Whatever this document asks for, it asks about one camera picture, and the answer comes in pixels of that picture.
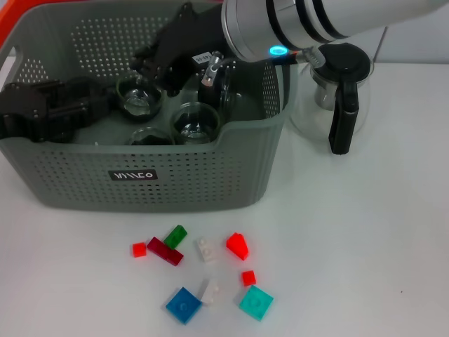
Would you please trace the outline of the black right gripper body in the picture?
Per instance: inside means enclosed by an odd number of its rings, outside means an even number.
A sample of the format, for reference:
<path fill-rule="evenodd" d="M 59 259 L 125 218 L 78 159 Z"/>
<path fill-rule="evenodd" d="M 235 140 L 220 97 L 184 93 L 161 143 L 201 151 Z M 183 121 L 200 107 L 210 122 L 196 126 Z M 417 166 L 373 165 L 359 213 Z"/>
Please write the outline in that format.
<path fill-rule="evenodd" d="M 158 34 L 153 66 L 158 70 L 195 72 L 203 67 L 194 58 L 218 51 L 229 55 L 222 27 L 222 5 L 197 13 L 185 3 L 165 30 Z"/>

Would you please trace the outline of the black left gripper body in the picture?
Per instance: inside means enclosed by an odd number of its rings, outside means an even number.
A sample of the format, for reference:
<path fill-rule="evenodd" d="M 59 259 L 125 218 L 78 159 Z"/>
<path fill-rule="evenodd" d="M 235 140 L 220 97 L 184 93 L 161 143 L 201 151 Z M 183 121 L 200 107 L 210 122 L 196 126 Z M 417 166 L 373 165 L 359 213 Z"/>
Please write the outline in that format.
<path fill-rule="evenodd" d="M 59 81 L 11 82 L 1 91 L 1 139 L 23 137 L 43 142 L 60 135 L 53 115 Z"/>

